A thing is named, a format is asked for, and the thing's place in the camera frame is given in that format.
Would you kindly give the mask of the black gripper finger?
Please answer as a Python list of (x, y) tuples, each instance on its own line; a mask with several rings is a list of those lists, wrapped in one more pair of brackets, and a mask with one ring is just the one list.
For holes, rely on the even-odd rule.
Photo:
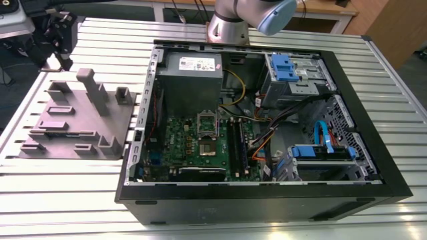
[(74, 65), (71, 54), (78, 44), (78, 16), (62, 11), (54, 14), (54, 29), (57, 30), (57, 54), (55, 57), (65, 71), (69, 71)]
[(51, 26), (47, 24), (39, 31), (39, 67), (43, 68), (54, 52)]

